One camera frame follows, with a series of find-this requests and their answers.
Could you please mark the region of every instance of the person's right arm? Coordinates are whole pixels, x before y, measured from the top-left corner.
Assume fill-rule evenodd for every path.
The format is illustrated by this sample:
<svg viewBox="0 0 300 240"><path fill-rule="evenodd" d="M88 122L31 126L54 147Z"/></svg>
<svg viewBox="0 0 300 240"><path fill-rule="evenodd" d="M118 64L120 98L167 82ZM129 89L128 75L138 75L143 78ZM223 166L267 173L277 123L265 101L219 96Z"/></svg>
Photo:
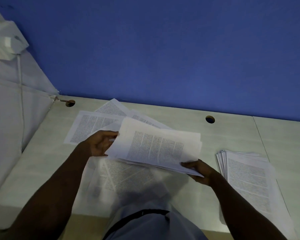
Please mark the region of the person's right arm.
<svg viewBox="0 0 300 240"><path fill-rule="evenodd" d="M181 165L193 168L204 176L189 175L195 181L210 186L216 193L224 220L235 240L287 240L272 222L254 209L208 164L198 160L182 162Z"/></svg>

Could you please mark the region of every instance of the clothing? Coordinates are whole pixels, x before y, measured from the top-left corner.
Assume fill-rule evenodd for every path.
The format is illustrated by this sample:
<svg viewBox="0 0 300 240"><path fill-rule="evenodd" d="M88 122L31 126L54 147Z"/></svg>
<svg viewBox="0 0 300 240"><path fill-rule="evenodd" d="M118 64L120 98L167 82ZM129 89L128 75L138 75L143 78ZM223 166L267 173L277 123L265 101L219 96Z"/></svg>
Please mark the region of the clothing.
<svg viewBox="0 0 300 240"><path fill-rule="evenodd" d="M137 212L143 210L145 213L153 213L139 215L138 218L128 222L124 221L124 226L109 234L104 240L208 240L195 224L182 216L170 204L160 201L132 204L121 208L110 220L106 232L113 228L117 222L122 225L120 224L121 219L132 214L136 215Z"/></svg>

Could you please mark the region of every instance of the wire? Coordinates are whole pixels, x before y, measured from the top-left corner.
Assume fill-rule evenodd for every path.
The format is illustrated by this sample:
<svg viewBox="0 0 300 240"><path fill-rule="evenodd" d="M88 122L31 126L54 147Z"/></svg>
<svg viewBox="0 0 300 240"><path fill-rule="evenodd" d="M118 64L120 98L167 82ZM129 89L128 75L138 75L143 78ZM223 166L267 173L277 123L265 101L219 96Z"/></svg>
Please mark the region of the wire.
<svg viewBox="0 0 300 240"><path fill-rule="evenodd" d="M22 137L21 137L21 146L20 150L22 153L22 143L25 133L25 116L23 111L23 91L22 91L22 70L21 70L21 56L20 54L16 55L16 61L17 61L17 69L18 69L18 78L19 78L19 88L20 88L20 112L21 112L21 124L22 124Z"/></svg>

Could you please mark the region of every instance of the person's left hand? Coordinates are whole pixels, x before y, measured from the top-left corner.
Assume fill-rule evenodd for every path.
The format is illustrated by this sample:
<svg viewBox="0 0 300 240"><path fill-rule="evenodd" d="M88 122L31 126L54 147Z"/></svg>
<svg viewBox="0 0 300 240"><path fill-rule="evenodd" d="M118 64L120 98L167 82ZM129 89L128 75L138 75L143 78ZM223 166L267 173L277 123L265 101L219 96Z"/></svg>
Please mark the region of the person's left hand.
<svg viewBox="0 0 300 240"><path fill-rule="evenodd" d="M84 143L88 143L91 156L92 157L100 157L106 156L105 152L112 145L113 141L109 141L110 139L115 139L118 135L118 131L110 131L110 130L99 130L90 136L88 139L84 141Z"/></svg>

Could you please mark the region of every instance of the black belt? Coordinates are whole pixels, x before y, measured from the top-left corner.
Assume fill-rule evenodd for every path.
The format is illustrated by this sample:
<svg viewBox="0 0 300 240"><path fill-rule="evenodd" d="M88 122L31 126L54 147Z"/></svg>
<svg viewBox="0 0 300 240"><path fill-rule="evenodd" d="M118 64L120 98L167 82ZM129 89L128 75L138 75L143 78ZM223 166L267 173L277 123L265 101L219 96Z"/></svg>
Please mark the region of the black belt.
<svg viewBox="0 0 300 240"><path fill-rule="evenodd" d="M119 230L120 228L122 228L123 226L125 226L128 222L130 222L133 219L137 219L140 218L144 215L147 214L160 214L165 216L166 214L168 214L169 211L168 210L157 210L157 209L148 209L148 210L140 210L136 213L133 213L132 215L129 215L125 218L122 218L120 221L116 222L109 230L108 232L105 234L105 236L103 237L102 240L105 240L107 237L109 237L109 235L117 230Z"/></svg>

